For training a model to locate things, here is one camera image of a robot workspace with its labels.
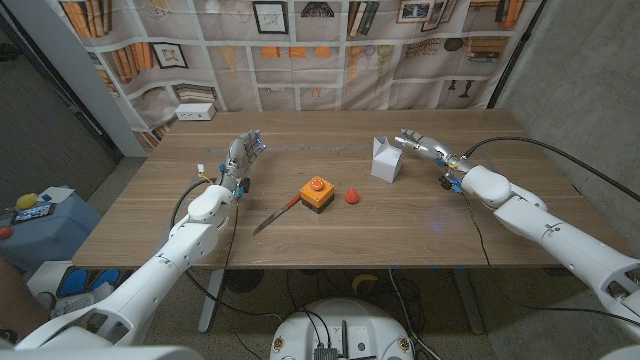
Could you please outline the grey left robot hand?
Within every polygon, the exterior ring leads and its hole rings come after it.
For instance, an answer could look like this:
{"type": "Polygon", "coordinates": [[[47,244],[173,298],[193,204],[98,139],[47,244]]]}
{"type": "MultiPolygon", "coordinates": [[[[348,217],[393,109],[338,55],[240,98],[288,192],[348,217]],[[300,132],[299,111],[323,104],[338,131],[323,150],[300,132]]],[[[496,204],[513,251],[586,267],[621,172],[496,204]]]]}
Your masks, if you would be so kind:
{"type": "Polygon", "coordinates": [[[259,129],[249,130],[230,143],[221,174],[215,180],[216,185],[232,192],[240,187],[241,182],[248,177],[251,165],[266,148],[260,140],[260,134],[259,129]]]}

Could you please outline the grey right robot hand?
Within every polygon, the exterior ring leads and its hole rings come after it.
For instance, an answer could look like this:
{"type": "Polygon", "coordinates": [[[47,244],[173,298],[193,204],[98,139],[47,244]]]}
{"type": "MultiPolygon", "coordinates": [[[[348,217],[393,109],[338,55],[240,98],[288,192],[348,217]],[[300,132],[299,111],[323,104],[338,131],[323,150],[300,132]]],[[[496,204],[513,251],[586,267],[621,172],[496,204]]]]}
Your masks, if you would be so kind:
{"type": "Polygon", "coordinates": [[[462,173],[467,173],[474,167],[473,164],[457,156],[443,143],[411,129],[402,129],[401,135],[395,137],[394,141],[406,149],[414,150],[424,159],[433,160],[441,167],[462,173]]]}

